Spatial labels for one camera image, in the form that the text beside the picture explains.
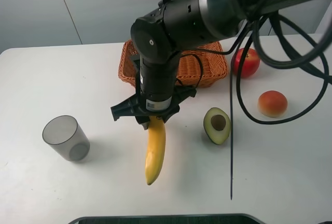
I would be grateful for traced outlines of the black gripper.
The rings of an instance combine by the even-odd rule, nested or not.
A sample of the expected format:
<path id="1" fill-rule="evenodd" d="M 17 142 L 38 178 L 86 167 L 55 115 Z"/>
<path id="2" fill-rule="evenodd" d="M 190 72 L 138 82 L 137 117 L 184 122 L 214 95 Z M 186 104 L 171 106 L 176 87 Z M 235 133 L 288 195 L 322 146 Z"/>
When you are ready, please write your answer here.
<path id="1" fill-rule="evenodd" d="M 147 130 L 150 124 L 149 116 L 156 116 L 166 123 L 174 114 L 179 112 L 180 103 L 189 97 L 195 97 L 196 93 L 194 87 L 176 86 L 173 95 L 166 101 L 144 100 L 139 95 L 134 94 L 110 109 L 115 121 L 120 117 L 135 117 L 137 123 L 144 130 Z"/>

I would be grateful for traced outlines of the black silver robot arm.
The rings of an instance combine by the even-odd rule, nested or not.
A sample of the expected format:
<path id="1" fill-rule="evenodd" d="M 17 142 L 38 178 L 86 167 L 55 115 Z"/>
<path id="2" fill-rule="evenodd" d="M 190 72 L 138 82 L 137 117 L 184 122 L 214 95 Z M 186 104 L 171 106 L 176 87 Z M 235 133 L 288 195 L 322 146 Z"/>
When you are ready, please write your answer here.
<path id="1" fill-rule="evenodd" d="M 182 52 L 202 51 L 203 45 L 236 37 L 240 46 L 248 36 L 263 62 L 277 69 L 301 68 L 323 79 L 322 89 L 308 108 L 315 107 L 331 83 L 327 64 L 322 71 L 311 62 L 326 61 L 331 31 L 319 43 L 308 38 L 312 50 L 299 55 L 284 38 L 280 24 L 299 34 L 302 29 L 279 14 L 279 10 L 310 0 L 162 0 L 154 11 L 137 18 L 131 26 L 132 42 L 140 55 L 135 94 L 111 108 L 114 119 L 133 116 L 147 128 L 151 116 L 168 121 L 181 102 L 196 95 L 197 83 L 182 85 L 176 78 Z"/>

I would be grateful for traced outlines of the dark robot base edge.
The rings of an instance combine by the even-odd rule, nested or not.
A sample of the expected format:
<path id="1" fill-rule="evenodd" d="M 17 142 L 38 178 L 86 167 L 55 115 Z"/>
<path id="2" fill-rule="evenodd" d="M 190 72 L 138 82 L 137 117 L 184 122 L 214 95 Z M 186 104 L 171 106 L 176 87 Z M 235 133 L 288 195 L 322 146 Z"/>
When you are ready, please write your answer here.
<path id="1" fill-rule="evenodd" d="M 168 216 L 116 216 L 81 217 L 70 223 L 263 223 L 255 217 L 230 215 L 168 215 Z"/>

